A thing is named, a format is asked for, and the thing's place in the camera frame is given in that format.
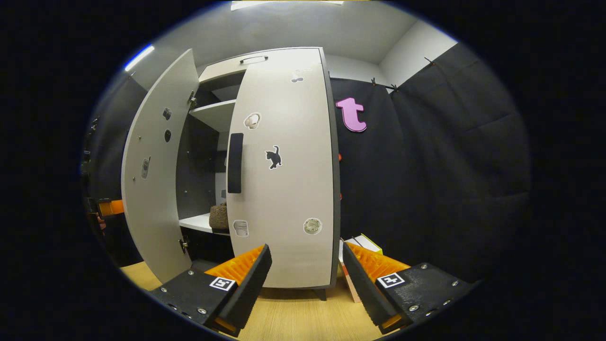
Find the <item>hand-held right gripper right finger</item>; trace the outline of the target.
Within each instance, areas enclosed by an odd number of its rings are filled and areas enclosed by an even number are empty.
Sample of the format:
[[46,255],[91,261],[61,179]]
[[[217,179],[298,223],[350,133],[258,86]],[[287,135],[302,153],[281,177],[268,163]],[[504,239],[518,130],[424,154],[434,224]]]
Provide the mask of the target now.
[[474,289],[474,284],[430,263],[409,266],[352,242],[343,242],[342,258],[381,334],[423,324]]

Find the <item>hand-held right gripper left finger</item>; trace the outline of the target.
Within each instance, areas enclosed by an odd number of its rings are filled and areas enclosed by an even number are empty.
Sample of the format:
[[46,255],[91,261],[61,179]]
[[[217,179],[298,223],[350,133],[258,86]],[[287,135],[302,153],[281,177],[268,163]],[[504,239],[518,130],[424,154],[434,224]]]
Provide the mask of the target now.
[[238,337],[271,265],[270,246],[263,244],[220,265],[197,261],[150,294],[186,320]]

